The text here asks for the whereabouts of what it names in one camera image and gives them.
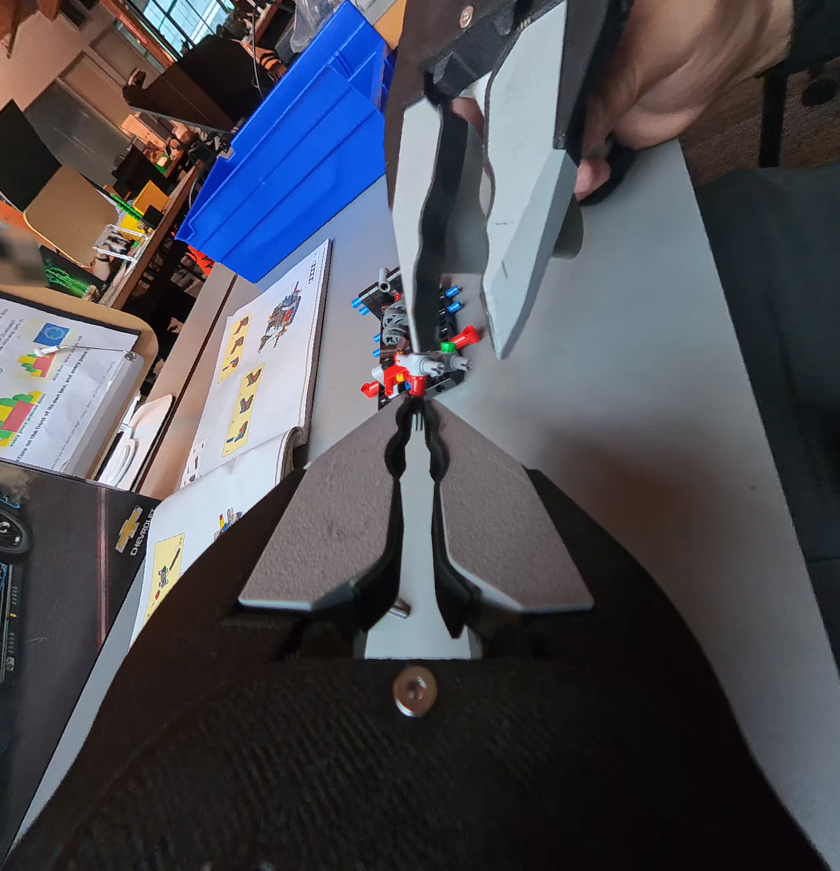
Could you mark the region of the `black green printed box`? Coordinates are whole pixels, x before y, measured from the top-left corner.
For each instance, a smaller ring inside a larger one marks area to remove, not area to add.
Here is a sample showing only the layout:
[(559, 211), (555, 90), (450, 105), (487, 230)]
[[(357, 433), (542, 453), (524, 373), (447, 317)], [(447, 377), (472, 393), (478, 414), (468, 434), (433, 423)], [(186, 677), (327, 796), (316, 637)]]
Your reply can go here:
[(45, 245), (40, 245), (38, 249), (47, 288), (77, 299), (99, 303), (105, 287), (103, 279)]

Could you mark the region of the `dark brown panel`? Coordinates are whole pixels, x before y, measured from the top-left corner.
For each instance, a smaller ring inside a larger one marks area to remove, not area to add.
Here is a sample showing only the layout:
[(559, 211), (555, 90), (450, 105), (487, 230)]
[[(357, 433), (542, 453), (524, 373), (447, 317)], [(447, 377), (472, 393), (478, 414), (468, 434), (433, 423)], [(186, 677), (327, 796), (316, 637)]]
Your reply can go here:
[(123, 99), (135, 111), (229, 132), (251, 117), (274, 84), (244, 44), (208, 36), (151, 83), (137, 71)]

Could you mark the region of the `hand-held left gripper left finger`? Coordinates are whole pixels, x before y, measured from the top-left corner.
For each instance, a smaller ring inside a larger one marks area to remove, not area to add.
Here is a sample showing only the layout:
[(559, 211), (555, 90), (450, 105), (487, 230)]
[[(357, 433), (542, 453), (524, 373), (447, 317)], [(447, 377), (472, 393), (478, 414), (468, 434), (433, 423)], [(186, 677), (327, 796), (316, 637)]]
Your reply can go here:
[(399, 593), (409, 438), (401, 398), (310, 463), (240, 604), (329, 619), (348, 637), (377, 624)]

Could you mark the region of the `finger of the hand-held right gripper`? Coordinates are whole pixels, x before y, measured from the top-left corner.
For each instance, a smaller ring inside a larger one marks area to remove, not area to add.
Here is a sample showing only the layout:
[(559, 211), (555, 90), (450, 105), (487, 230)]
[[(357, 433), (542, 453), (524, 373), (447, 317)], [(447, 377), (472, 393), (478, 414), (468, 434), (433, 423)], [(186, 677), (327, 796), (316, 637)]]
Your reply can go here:
[(490, 73), (483, 158), (491, 178), (482, 299), (500, 360), (513, 353), (575, 190), (583, 138), (584, 3), (533, 13)]
[(431, 351), (438, 342), (447, 230), (468, 134), (468, 122), (454, 114), (448, 103), (434, 103), (424, 96), (404, 111), (392, 216), (416, 351)]

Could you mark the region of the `black monitor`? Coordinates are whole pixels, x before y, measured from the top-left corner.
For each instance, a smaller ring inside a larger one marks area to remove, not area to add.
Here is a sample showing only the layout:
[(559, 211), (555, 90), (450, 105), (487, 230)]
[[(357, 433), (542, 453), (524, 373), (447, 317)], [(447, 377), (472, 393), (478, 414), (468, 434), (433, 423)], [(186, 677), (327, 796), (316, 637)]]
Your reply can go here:
[(62, 168), (20, 107), (0, 110), (0, 201), (24, 212)]

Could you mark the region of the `black frame lego assembly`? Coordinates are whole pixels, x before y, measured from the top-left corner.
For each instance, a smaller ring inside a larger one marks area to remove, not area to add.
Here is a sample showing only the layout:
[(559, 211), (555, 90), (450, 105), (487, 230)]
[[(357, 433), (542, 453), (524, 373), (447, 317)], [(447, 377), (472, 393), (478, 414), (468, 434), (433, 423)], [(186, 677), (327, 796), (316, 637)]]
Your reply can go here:
[[(471, 325), (460, 328), (457, 322), (457, 314), (462, 310), (459, 298), (461, 291), (458, 285), (441, 287), (436, 339), (430, 351), (440, 349), (441, 343), (455, 342), (462, 356), (468, 358), (465, 350), (480, 342), (480, 330)], [(375, 400), (378, 409), (401, 395), (436, 396), (464, 382), (468, 371), (449, 373), (441, 378), (411, 380), (406, 376), (406, 371), (396, 364), (396, 354), (425, 353), (414, 350), (399, 268), (382, 269), (377, 283), (356, 297), (352, 307), (360, 314), (371, 314), (380, 321), (380, 330), (373, 339), (373, 356), (377, 364), (372, 370), (371, 381), (361, 387), (363, 395)]]

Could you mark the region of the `black chair base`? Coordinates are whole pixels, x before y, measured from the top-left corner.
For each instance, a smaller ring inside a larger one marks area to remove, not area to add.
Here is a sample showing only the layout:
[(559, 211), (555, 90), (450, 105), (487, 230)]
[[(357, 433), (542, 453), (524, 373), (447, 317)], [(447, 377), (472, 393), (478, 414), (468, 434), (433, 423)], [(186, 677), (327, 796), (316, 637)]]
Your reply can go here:
[[(826, 64), (815, 64), (806, 70), (808, 83), (801, 92), (801, 105), (813, 109), (826, 104), (840, 90), (840, 69), (830, 69)], [(779, 166), (786, 112), (789, 75), (779, 68), (763, 76), (761, 130), (758, 167), (761, 169)]]

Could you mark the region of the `person's right hand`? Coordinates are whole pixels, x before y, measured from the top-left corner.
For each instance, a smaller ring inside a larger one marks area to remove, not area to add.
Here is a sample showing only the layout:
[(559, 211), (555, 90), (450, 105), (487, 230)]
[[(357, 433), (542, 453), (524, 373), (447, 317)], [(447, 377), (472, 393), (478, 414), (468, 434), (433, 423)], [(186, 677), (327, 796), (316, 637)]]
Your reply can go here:
[(574, 194), (610, 179), (609, 137), (641, 151), (678, 137), (735, 85), (784, 59), (790, 1), (637, 1), (587, 101)]

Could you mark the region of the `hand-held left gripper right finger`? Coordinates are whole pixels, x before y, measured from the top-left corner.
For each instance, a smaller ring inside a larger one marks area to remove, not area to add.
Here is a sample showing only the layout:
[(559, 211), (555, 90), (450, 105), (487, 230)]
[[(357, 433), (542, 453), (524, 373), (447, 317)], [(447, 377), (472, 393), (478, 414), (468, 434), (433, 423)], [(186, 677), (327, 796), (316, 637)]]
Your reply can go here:
[(448, 633), (490, 638), (506, 623), (590, 612), (593, 595), (523, 465), (439, 402), (422, 411)]

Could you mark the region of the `open lego instruction booklet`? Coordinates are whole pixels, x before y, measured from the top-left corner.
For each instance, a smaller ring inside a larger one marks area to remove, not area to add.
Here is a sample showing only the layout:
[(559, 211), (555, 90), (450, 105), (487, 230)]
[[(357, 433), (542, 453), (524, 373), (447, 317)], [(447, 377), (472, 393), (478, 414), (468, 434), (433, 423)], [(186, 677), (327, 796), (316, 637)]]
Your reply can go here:
[(179, 489), (153, 512), (132, 632), (218, 538), (294, 468), (306, 442), (333, 242), (226, 322)]

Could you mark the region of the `black lego set box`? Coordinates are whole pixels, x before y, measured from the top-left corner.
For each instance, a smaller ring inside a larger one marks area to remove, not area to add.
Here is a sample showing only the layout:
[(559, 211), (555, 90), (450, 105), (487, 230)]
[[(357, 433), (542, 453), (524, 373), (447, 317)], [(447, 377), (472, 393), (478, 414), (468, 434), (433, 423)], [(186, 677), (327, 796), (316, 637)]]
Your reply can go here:
[(158, 505), (0, 460), (0, 865), (142, 567)]

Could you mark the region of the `tan chair back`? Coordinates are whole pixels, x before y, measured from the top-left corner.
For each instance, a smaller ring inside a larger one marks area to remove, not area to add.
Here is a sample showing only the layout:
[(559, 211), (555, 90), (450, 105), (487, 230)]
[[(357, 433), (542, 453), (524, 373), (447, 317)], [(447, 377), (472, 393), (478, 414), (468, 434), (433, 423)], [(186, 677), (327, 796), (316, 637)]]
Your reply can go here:
[(94, 244), (106, 226), (120, 221), (110, 198), (68, 166), (55, 172), (22, 214), (31, 231), (79, 267), (92, 265)]

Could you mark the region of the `window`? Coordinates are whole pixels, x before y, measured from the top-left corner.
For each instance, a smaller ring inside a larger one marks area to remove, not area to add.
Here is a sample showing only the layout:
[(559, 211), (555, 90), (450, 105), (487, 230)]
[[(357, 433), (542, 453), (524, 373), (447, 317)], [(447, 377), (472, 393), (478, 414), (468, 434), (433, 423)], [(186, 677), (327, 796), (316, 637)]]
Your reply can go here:
[(177, 52), (215, 35), (234, 10), (231, 1), (139, 1), (135, 5)]

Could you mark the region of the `grey lego connector piece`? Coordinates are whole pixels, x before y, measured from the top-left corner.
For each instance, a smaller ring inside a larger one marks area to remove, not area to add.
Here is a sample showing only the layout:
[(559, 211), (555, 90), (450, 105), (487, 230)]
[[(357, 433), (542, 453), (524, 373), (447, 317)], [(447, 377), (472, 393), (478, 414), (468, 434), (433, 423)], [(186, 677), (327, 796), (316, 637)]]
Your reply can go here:
[(441, 343), (440, 349), (425, 353), (396, 354), (394, 359), (411, 380), (441, 378), (453, 372), (467, 372), (472, 367), (455, 342)]

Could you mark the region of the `blue plastic bin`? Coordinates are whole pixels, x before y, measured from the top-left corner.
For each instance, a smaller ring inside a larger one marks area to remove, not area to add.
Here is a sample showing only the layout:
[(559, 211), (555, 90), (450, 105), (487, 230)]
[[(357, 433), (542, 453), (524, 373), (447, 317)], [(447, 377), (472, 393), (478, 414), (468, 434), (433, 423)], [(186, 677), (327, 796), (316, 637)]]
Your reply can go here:
[(245, 158), (277, 132), (323, 134), (336, 110), (336, 124), (350, 133), (365, 125), (374, 152), (383, 149), (384, 112), (396, 56), (360, 11), (346, 2), (327, 19), (285, 76), (232, 140), (234, 158)]
[(383, 121), (324, 66), (227, 175), (211, 170), (177, 239), (259, 281), (384, 174)]

